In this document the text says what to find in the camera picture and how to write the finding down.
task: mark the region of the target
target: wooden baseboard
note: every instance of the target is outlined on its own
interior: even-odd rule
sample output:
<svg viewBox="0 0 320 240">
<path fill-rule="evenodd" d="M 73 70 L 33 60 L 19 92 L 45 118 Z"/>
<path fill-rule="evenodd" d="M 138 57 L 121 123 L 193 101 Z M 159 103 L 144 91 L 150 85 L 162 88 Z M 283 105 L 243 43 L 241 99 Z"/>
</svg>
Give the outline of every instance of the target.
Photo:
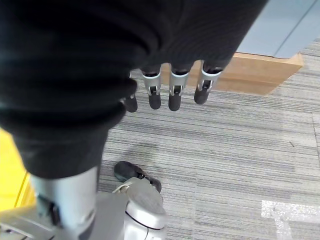
<svg viewBox="0 0 320 240">
<path fill-rule="evenodd" d="M 214 89 L 265 95 L 295 74 L 303 65 L 300 53 L 289 59 L 281 59 L 236 52 Z M 198 60 L 190 70 L 188 86 L 197 85 L 200 71 L 201 62 Z M 162 65 L 161 76 L 162 82 L 169 84 L 168 63 Z"/>
</svg>

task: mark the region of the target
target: yellow object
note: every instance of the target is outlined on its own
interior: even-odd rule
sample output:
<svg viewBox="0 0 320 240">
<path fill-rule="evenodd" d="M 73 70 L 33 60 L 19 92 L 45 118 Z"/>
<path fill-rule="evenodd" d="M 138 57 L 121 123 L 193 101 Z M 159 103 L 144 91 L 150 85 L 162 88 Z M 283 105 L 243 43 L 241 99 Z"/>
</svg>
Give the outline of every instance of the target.
<svg viewBox="0 0 320 240">
<path fill-rule="evenodd" d="M 0 129 L 0 211 L 36 203 L 12 136 Z"/>
</svg>

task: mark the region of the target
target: gray carpet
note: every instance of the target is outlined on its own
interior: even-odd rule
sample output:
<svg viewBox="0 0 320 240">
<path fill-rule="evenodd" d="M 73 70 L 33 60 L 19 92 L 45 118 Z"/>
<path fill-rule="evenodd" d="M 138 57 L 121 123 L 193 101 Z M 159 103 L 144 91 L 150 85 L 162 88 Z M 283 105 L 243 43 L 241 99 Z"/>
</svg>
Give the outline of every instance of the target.
<svg viewBox="0 0 320 240">
<path fill-rule="evenodd" d="M 168 240 L 320 239 L 320 211 L 308 210 L 320 206 L 320 38 L 302 53 L 305 66 L 267 96 L 213 91 L 197 105 L 187 88 L 178 112 L 167 85 L 151 109 L 135 71 L 138 111 L 110 131 L 99 189 L 120 185 L 121 160 L 160 179 Z M 282 203 L 306 206 L 282 214 Z"/>
</svg>

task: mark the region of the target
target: robotic finger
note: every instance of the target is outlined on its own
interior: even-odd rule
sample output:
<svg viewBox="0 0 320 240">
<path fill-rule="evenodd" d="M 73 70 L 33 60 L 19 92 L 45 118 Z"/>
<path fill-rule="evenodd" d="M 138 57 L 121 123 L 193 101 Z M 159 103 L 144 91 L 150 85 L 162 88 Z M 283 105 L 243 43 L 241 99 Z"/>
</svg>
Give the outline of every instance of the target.
<svg viewBox="0 0 320 240">
<path fill-rule="evenodd" d="M 204 104 L 207 101 L 210 90 L 217 84 L 222 71 L 222 67 L 201 61 L 201 72 L 194 93 L 194 101 L 197 104 Z"/>
<path fill-rule="evenodd" d="M 138 109 L 138 103 L 135 94 L 126 97 L 123 100 L 123 103 L 125 105 L 126 110 L 130 113 L 135 113 Z"/>
<path fill-rule="evenodd" d="M 177 111 L 181 105 L 181 96 L 187 85 L 189 71 L 193 63 L 171 64 L 171 74 L 169 81 L 169 108 Z"/>
<path fill-rule="evenodd" d="M 159 109 L 161 106 L 161 64 L 145 66 L 141 68 L 146 91 L 149 97 L 149 104 L 152 109 Z"/>
</svg>

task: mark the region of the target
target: black fabric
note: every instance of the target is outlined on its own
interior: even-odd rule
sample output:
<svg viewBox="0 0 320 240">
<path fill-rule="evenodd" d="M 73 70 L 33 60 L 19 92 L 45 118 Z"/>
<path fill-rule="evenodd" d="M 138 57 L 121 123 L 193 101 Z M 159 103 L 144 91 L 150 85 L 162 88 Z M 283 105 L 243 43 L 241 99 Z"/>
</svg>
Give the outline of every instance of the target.
<svg viewBox="0 0 320 240">
<path fill-rule="evenodd" d="M 43 178 L 100 164 L 136 90 L 163 62 L 224 68 L 266 0 L 2 0 L 0 125 Z"/>
</svg>

